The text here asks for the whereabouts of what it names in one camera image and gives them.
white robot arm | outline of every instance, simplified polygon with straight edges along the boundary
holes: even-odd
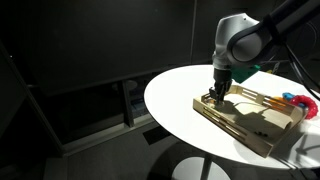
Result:
[[[215,104],[223,102],[231,85],[231,67],[250,67],[271,60],[285,42],[286,34],[320,13],[320,0],[287,0],[262,21],[246,14],[220,20],[216,32],[216,49],[212,56]]]

dark wall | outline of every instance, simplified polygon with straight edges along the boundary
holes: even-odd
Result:
[[[193,0],[7,3],[12,36],[46,94],[190,63]]]
[[[283,1],[2,0],[0,35],[52,95],[210,62],[222,17],[245,12],[261,20]],[[314,43],[310,31],[300,28],[289,38],[301,56]]]
[[[0,42],[0,138],[26,97]]]

white round table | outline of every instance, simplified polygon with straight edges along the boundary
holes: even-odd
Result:
[[[172,69],[148,84],[144,94],[145,103],[153,118],[167,131],[218,157],[276,169],[320,167],[319,116],[302,123],[308,130],[292,148],[263,158],[192,108],[193,98],[208,93],[213,85],[212,65]],[[283,92],[290,92],[311,97],[300,84],[264,72],[256,73],[241,86],[269,96],[282,96]]]

